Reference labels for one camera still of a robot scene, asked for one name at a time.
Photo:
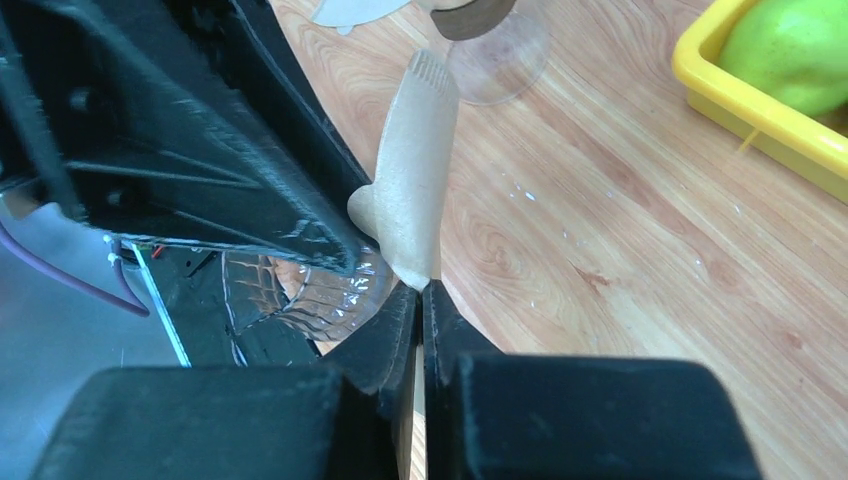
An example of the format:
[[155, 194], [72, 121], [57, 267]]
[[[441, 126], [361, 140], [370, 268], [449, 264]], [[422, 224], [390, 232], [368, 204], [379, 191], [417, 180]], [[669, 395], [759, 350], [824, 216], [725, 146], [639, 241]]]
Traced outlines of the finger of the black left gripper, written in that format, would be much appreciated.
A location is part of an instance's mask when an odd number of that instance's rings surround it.
[[368, 177], [324, 111], [267, 1], [233, 1], [228, 67], [233, 81], [293, 161], [330, 199]]
[[5, 1], [1, 189], [168, 246], [338, 274], [361, 236], [228, 67], [233, 1]]

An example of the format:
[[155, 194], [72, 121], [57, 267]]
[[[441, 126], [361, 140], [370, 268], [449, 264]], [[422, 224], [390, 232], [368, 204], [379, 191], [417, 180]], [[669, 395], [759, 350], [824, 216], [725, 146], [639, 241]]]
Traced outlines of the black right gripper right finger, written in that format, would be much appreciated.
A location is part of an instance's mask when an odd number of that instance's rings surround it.
[[507, 354], [421, 297], [432, 479], [758, 479], [729, 395], [683, 360]]

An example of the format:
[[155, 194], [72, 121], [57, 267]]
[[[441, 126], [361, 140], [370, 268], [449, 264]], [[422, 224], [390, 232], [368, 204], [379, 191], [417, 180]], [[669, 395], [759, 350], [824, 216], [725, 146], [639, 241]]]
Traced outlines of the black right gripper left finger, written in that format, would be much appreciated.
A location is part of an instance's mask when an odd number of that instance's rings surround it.
[[113, 368], [75, 394], [35, 479], [406, 479], [419, 295], [398, 285], [292, 366]]

